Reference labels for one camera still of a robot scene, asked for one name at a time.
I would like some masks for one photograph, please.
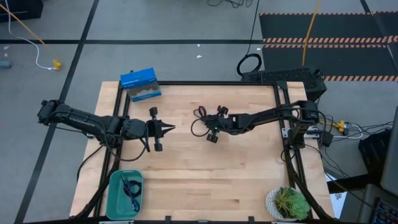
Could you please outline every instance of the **wooden table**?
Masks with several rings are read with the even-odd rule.
[[[102,83],[95,114],[112,114],[117,87],[117,82]],[[291,102],[306,100],[302,83],[288,83],[288,87]],[[144,121],[150,119],[149,108],[157,106],[158,119],[176,125],[162,139],[163,152],[152,149],[136,162],[120,163],[120,169],[138,169],[145,178],[144,201],[136,220],[164,220],[166,215],[172,220],[246,221],[248,216],[256,221],[273,220],[265,197],[268,191],[289,184],[280,159],[279,123],[258,126],[239,136],[221,133],[217,144],[190,132],[196,119],[193,110],[199,105],[208,114],[215,113],[218,105],[228,107],[230,113],[256,113],[275,107],[273,87],[162,85],[161,90],[162,96],[129,106],[130,117]],[[197,122],[194,131],[204,133],[205,127]],[[314,140],[306,140],[306,144],[317,147]],[[97,147],[96,140],[88,140],[85,157]],[[140,141],[125,141],[122,157],[136,157],[141,150]],[[309,147],[301,152],[308,189],[333,216],[320,155]],[[100,151],[82,168],[70,215],[77,214],[98,188],[104,154],[105,150]]]

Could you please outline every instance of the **green tray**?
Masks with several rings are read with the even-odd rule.
[[[131,199],[123,190],[121,175],[128,181],[135,180],[141,183],[141,194],[136,198],[140,209],[135,212],[131,206]],[[138,170],[118,170],[111,175],[109,180],[108,201],[106,202],[106,216],[110,220],[132,220],[142,209],[142,194],[144,193],[144,178]]]

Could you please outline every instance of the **white pot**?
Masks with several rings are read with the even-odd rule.
[[[272,217],[276,218],[277,220],[280,221],[285,221],[285,222],[292,222],[296,221],[296,218],[284,218],[279,212],[278,209],[276,208],[275,204],[275,198],[276,195],[278,194],[280,188],[271,190],[266,197],[266,207],[268,212],[272,215]]]

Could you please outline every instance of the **gray floor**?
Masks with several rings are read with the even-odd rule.
[[[372,11],[398,10],[395,0],[367,0]],[[41,19],[26,21],[43,39],[78,40],[93,0],[46,0]],[[316,0],[261,0],[259,12],[312,12]],[[233,9],[224,2],[209,7],[205,0],[100,0],[88,39],[248,39],[255,5]],[[321,12],[363,12],[359,0],[323,0]],[[15,34],[28,37],[15,22]],[[254,38],[261,38],[259,24]],[[0,39],[11,39],[0,24]],[[47,128],[37,124],[43,99],[59,97],[76,45],[50,45],[65,64],[60,71],[35,66],[31,45],[0,45],[0,60],[14,66],[0,70],[0,217],[12,223],[21,203]],[[257,52],[254,45],[251,52]],[[247,45],[85,45],[76,68],[67,103],[94,112],[102,81],[118,80],[130,70],[154,67],[159,80],[239,80],[235,67]],[[44,49],[40,63],[50,66]],[[244,66],[249,69],[254,62]],[[367,125],[390,121],[398,104],[396,82],[329,82],[320,109],[335,119]],[[67,218],[75,192],[76,170],[82,161],[84,136],[56,130],[32,197],[25,222]],[[336,142],[328,153],[349,175],[366,173],[357,140]],[[325,166],[335,176],[339,173]],[[352,220],[358,202],[347,199],[343,219]]]

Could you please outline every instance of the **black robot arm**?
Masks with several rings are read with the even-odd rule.
[[[304,147],[304,134],[308,127],[319,122],[318,107],[312,101],[296,101],[278,107],[261,111],[255,114],[229,114],[226,107],[219,106],[217,114],[206,115],[202,120],[211,131],[207,140],[216,143],[220,131],[231,135],[243,134],[252,131],[256,126],[278,120],[293,121],[294,127],[288,132],[288,142],[300,148]]]
[[[159,138],[164,137],[164,134],[175,126],[157,120],[156,107],[151,108],[149,112],[152,119],[144,122],[139,119],[129,119],[128,116],[97,116],[71,108],[58,100],[44,100],[37,116],[41,124],[66,124],[79,129],[84,134],[95,136],[100,144],[107,144],[110,148],[117,147],[122,139],[134,140],[153,137],[155,138],[155,151],[162,151]]]

